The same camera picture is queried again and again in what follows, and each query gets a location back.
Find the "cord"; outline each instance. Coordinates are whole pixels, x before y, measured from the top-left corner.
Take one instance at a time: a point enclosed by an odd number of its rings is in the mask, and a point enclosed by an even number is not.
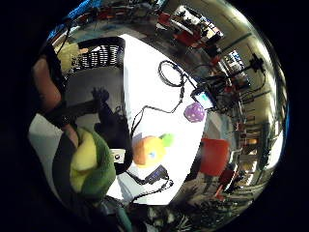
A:
[[[134,176],[129,171],[126,171],[126,174],[129,175],[138,185],[144,186],[144,185],[147,184],[147,182],[145,180],[139,179],[137,176]]]
[[[171,65],[173,67],[173,69],[176,70],[180,74],[181,82],[179,84],[172,83],[171,81],[169,81],[166,78],[166,76],[164,75],[164,73],[162,71],[162,65],[163,64]],[[132,123],[132,126],[131,126],[131,133],[130,133],[131,138],[133,137],[136,128],[138,127],[138,125],[141,123],[141,121],[143,119],[145,109],[149,108],[149,109],[157,110],[157,111],[160,111],[160,112],[163,112],[163,113],[174,113],[176,111],[176,109],[178,108],[178,106],[183,102],[184,84],[186,83],[186,81],[184,81],[184,77],[187,77],[187,74],[184,71],[182,71],[181,68],[178,65],[176,65],[175,63],[168,61],[168,60],[163,60],[158,65],[158,75],[160,76],[160,78],[161,78],[161,80],[164,84],[171,86],[171,87],[181,87],[180,100],[177,103],[177,105],[170,111],[160,109],[160,108],[150,106],[150,105],[144,105],[143,108],[135,115],[135,117],[133,119],[133,123]],[[141,114],[141,117],[135,125],[135,120],[136,120],[137,116],[140,115],[140,114]]]
[[[147,196],[147,195],[151,195],[151,194],[154,194],[154,193],[157,193],[157,192],[162,192],[163,190],[167,190],[169,189],[171,186],[174,185],[174,182],[172,180],[170,180],[169,178],[167,179],[167,181],[157,190],[152,190],[152,191],[145,191],[137,196],[135,196],[131,201],[130,203],[133,203],[134,201],[136,201],[137,199],[141,198],[141,197],[144,197],[144,196]]]

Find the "desk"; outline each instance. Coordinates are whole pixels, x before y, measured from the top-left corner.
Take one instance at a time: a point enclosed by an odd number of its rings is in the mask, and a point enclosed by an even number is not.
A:
[[[179,23],[179,22],[177,22],[173,19],[171,19],[171,23],[175,27],[181,28],[181,29],[183,29],[184,31],[187,31],[188,33],[190,33],[193,36],[193,32],[190,29],[188,29],[187,27],[183,26],[181,23]]]
[[[166,110],[171,110],[179,101],[179,88],[165,85],[157,73],[158,65],[163,60],[170,60],[153,47],[133,38],[122,35],[126,41],[124,60],[124,93],[126,116],[131,128],[134,116],[144,105],[151,105]],[[180,77],[170,68],[163,70],[170,81],[179,83]],[[158,192],[141,197],[134,203],[150,205],[166,205],[173,199],[190,172],[190,167],[198,151],[204,130],[206,118],[200,123],[189,123],[183,116],[185,108],[193,103],[190,97],[193,87],[185,83],[183,103],[173,114],[166,114],[146,109],[141,124],[137,127],[132,138],[133,145],[141,138],[148,135],[161,136],[164,133],[173,133],[175,140],[171,147],[166,148],[166,155],[157,166],[138,168],[134,162],[128,169],[129,172],[145,179],[160,164],[167,171],[174,185],[163,192]],[[155,182],[153,185],[138,185],[126,173],[117,176],[117,179],[107,192],[107,195],[120,200],[130,201],[134,196],[145,191],[159,189],[165,180]]]

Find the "black cable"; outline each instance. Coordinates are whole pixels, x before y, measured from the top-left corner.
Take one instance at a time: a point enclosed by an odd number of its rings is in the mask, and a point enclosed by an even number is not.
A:
[[[174,182],[172,180],[170,180],[168,178],[168,180],[157,190],[152,190],[152,191],[145,191],[141,194],[138,194],[137,196],[135,196],[131,201],[130,203],[133,203],[134,201],[136,201],[137,199],[141,198],[141,197],[144,197],[144,196],[147,196],[147,195],[151,195],[151,194],[154,194],[154,193],[157,193],[157,192],[162,192],[163,190],[167,190],[169,189],[171,186],[174,185]]]
[[[164,73],[162,71],[162,65],[163,64],[171,65],[173,67],[173,69],[176,70],[180,74],[181,82],[179,84],[172,83],[171,81],[169,81],[166,78],[166,76],[164,75]],[[157,107],[154,107],[154,106],[150,106],[150,105],[144,105],[143,108],[135,115],[135,117],[133,119],[133,123],[132,123],[132,126],[131,126],[131,133],[130,133],[130,137],[131,138],[133,137],[136,128],[141,123],[142,118],[144,116],[144,111],[145,111],[146,108],[157,110],[157,111],[160,111],[160,112],[163,112],[163,113],[174,113],[176,111],[176,109],[178,108],[178,106],[183,102],[184,84],[185,84],[184,77],[187,77],[187,74],[184,71],[182,71],[181,68],[178,65],[176,65],[175,63],[173,63],[171,61],[168,61],[168,60],[164,60],[164,61],[161,61],[159,63],[159,65],[158,65],[158,74],[159,74],[159,76],[160,76],[160,78],[161,78],[161,80],[162,80],[162,82],[164,84],[166,84],[168,86],[171,86],[171,87],[181,87],[180,100],[177,103],[177,105],[172,110],[170,110],[170,111],[167,111],[167,110],[164,110],[164,109],[160,109],[160,108],[157,108]],[[136,117],[139,114],[141,114],[141,117],[140,117],[139,121],[137,122],[137,124],[135,125]]]
[[[147,182],[145,180],[139,179],[137,176],[133,175],[129,171],[126,171],[126,174],[129,175],[140,186],[144,186],[144,185],[147,184]]]

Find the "small device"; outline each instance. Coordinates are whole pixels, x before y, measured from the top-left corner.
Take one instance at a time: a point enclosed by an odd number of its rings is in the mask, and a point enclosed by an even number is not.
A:
[[[213,108],[213,103],[209,95],[206,92],[197,93],[196,95],[191,96],[196,102],[200,103],[204,109]]]
[[[160,179],[164,180],[168,179],[167,170],[162,165],[160,165],[155,171],[153,171],[150,175],[148,175],[145,178],[145,181],[146,183],[152,185],[154,182],[159,181]]]
[[[155,169],[155,171],[153,171],[151,174],[149,174],[145,180],[141,180],[139,179],[137,176],[133,175],[130,172],[126,172],[127,175],[129,175],[138,185],[146,185],[146,184],[150,184],[153,185],[155,182],[159,181],[160,179],[163,180],[169,180],[169,176],[167,173],[167,170],[165,169],[165,167],[163,167],[162,165],[160,165],[159,167],[157,167]]]

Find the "white table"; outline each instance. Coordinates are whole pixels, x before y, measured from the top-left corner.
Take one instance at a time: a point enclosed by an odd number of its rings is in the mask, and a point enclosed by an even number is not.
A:
[[[171,19],[171,23],[174,24],[176,27],[183,29],[184,31],[187,31],[188,33],[190,33],[191,35],[193,35],[193,32],[188,29],[187,27],[183,26],[181,23]]]
[[[179,102],[180,88],[165,85],[157,73],[159,63],[163,60],[170,60],[168,57],[132,36],[124,34],[121,38],[126,41],[124,92],[126,116],[128,126],[131,128],[134,116],[144,105],[151,105],[165,110],[173,109]],[[174,83],[180,82],[178,73],[172,68],[169,68],[169,70],[166,68],[163,71],[170,81]],[[163,192],[141,197],[134,203],[169,204],[189,173],[198,151],[206,120],[205,117],[203,122],[190,123],[183,116],[185,108],[194,102],[190,97],[192,90],[193,87],[187,81],[185,83],[183,103],[173,114],[151,109],[145,110],[141,124],[133,136],[133,145],[141,137],[148,135],[161,136],[164,133],[173,133],[175,141],[171,147],[166,148],[167,154],[157,166],[138,168],[133,162],[128,171],[140,179],[145,179],[146,176],[162,164],[167,169],[174,185]],[[117,177],[107,195],[130,201],[134,196],[142,192],[159,189],[164,183],[164,180],[160,180],[153,185],[140,186],[126,173],[123,173]]]

